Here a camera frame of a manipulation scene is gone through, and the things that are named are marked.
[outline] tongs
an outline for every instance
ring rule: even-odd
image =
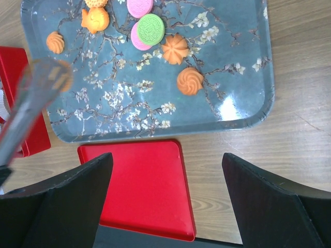
[[[0,186],[10,175],[8,165],[42,109],[71,81],[70,66],[60,60],[42,58],[33,63],[33,69],[25,68],[14,107],[0,134]]]

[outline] red tray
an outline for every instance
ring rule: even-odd
[[[83,164],[111,152],[114,168],[100,224],[193,241],[195,225],[177,141],[83,145]]]
[[[23,48],[0,46],[0,78],[10,108],[14,105],[17,84],[22,70],[27,64],[28,60]],[[45,121],[40,114],[23,142],[22,150],[16,154],[16,157],[31,156],[49,148],[51,148],[50,139]]]

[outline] pink cookie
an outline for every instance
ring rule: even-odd
[[[141,18],[150,13],[153,7],[153,0],[127,0],[130,14],[135,18]]]
[[[146,50],[152,48],[151,45],[145,45],[143,42],[140,41],[140,39],[138,38],[138,34],[137,34],[137,27],[138,27],[138,22],[133,26],[133,28],[131,30],[131,41],[132,41],[132,44],[134,45],[134,47],[141,51],[146,51]]]

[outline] table surface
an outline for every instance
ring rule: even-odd
[[[28,52],[20,3],[0,0],[0,45]],[[221,168],[224,152],[331,191],[331,1],[269,0],[268,13],[276,78],[276,102],[269,117],[247,130],[177,137],[198,237],[241,243]],[[79,165],[77,145],[58,140],[49,123],[48,130],[52,148],[16,159],[6,191]]]

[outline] blue tray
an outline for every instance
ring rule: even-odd
[[[34,59],[72,64],[74,85],[48,113],[65,142],[119,140],[251,127],[275,99],[265,0],[157,0],[166,34],[187,38],[190,56],[180,66],[166,63],[160,45],[142,52],[130,41],[137,19],[125,0],[106,6],[111,24],[92,35],[81,27],[83,0],[24,0],[21,20]],[[64,36],[61,55],[46,38]],[[196,67],[205,76],[196,96],[182,95],[178,74]]]

